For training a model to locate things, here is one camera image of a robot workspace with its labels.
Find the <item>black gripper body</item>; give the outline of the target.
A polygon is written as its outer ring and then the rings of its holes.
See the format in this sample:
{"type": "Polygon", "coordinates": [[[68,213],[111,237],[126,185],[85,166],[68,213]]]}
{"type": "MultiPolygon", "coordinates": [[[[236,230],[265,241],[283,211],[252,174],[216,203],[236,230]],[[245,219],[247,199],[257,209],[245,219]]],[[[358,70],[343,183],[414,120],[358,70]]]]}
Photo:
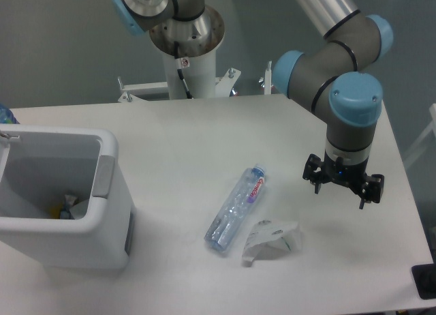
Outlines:
{"type": "Polygon", "coordinates": [[[344,151],[336,147],[326,147],[321,167],[318,189],[325,183],[334,183],[361,192],[366,179],[366,167],[370,148],[360,151],[344,151]]]}

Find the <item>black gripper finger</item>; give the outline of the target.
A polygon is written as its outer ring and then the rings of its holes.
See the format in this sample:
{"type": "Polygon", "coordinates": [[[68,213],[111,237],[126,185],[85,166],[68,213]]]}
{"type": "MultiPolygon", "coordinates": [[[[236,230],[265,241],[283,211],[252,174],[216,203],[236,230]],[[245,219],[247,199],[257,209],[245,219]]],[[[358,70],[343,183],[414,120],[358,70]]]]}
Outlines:
{"type": "Polygon", "coordinates": [[[324,162],[318,156],[310,154],[303,170],[302,178],[314,186],[315,194],[319,194],[324,183],[323,165],[324,162]]]}
{"type": "Polygon", "coordinates": [[[359,209],[364,209],[367,203],[379,204],[384,191],[385,177],[382,174],[366,175],[360,190],[359,209]]]}

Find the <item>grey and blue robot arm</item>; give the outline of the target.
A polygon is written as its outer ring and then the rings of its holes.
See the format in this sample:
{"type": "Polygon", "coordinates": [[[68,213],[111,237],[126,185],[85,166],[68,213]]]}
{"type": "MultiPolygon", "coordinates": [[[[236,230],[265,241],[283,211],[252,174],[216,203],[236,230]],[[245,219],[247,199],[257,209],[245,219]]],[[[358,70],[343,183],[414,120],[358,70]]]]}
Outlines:
{"type": "MultiPolygon", "coordinates": [[[[112,0],[132,35],[149,34],[166,62],[172,99],[216,97],[216,65],[207,57],[223,41],[220,14],[205,0],[112,0]]],[[[364,16],[352,0],[297,0],[326,44],[314,55],[291,50],[272,70],[277,91],[322,120],[323,157],[310,155],[303,178],[316,189],[325,183],[349,188],[362,204],[382,198],[384,176],[366,172],[383,89],[366,66],[393,43],[390,24],[364,16]]]]}

